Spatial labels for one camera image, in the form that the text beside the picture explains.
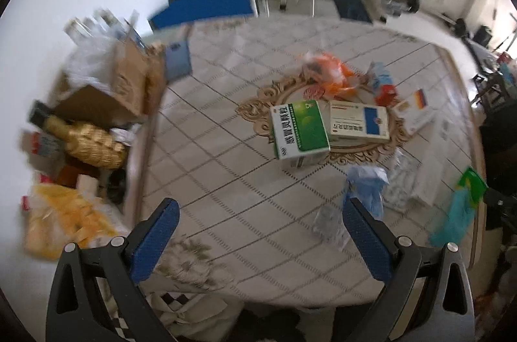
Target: white and blue medicine box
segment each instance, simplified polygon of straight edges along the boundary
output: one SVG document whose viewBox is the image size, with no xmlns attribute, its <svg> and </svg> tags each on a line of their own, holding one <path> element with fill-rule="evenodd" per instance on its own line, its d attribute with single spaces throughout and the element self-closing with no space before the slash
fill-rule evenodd
<svg viewBox="0 0 517 342">
<path fill-rule="evenodd" d="M 329 138 L 388 142 L 389 123 L 386 107 L 331 101 Z"/>
</svg>

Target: silver bolt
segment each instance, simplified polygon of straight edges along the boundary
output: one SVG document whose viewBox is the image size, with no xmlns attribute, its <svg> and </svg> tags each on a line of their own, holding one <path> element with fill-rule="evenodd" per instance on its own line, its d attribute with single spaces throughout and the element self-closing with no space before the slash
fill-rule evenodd
<svg viewBox="0 0 517 342">
<path fill-rule="evenodd" d="M 113 237 L 113 239 L 111 240 L 111 245 L 113 247 L 120 247 L 122 246 L 122 244 L 124 244 L 124 240 L 124 237 L 121 236 Z"/>
<path fill-rule="evenodd" d="M 413 242 L 409 237 L 406 237 L 403 235 L 402 237 L 399 237 L 399 244 L 404 247 L 409 247 Z"/>
<path fill-rule="evenodd" d="M 76 243 L 68 243 L 65 246 L 66 253 L 70 253 L 71 251 L 74 251 L 76 249 Z"/>
<path fill-rule="evenodd" d="M 456 253 L 458 251 L 458 245 L 456 243 L 447 243 L 447 249 Z"/>
</svg>

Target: gold bottle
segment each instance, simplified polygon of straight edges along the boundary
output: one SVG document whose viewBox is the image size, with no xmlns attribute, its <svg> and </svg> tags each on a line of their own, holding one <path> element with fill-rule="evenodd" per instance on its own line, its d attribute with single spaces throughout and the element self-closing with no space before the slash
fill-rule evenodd
<svg viewBox="0 0 517 342">
<path fill-rule="evenodd" d="M 30 111 L 29 121 L 63 140 L 67 153 L 91 166 L 116 170 L 126 159 L 126 147 L 115 142 L 107 131 L 87 122 L 69 125 L 39 100 Z"/>
</svg>

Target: yellow snack package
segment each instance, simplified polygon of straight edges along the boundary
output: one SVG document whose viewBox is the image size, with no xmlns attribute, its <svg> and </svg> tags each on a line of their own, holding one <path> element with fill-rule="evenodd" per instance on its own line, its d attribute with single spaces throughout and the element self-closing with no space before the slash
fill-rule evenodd
<svg viewBox="0 0 517 342">
<path fill-rule="evenodd" d="M 68 243 L 100 247 L 117 235 L 129 234 L 115 207 L 101 198 L 86 199 L 75 189 L 50 183 L 33 185 L 28 201 L 25 248 L 38 257 L 56 260 Z"/>
</svg>

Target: table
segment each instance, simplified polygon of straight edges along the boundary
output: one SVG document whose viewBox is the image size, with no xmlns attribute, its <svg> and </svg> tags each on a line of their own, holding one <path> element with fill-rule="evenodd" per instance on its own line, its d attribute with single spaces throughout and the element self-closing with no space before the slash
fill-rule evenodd
<svg viewBox="0 0 517 342">
<path fill-rule="evenodd" d="M 193 74 L 164 94 L 148 160 L 142 217 L 164 197 L 181 206 L 157 273 L 279 305 L 351 305 L 378 296 L 383 285 L 370 276 L 353 242 L 339 252 L 313 234 L 312 223 L 323 204 L 341 204 L 351 163 L 387 166 L 396 146 L 421 160 L 432 125 L 409 138 L 391 117 L 387 144 L 333 147 L 324 165 L 282 170 L 267 137 L 266 113 L 271 105 L 304 99 L 299 56 L 317 49 L 361 72 L 372 61 L 384 62 L 401 98 L 424 88 L 429 103 L 454 119 L 435 206 L 414 204 L 405 214 L 385 208 L 384 214 L 395 235 L 419 245 L 445 220 L 461 173 L 470 164 L 482 166 L 468 100 L 445 50 L 335 18 L 199 23 L 190 42 Z M 371 95 L 360 90 L 358 98 L 366 102 Z M 471 225 L 460 245 L 467 265 L 477 227 Z"/>
</svg>

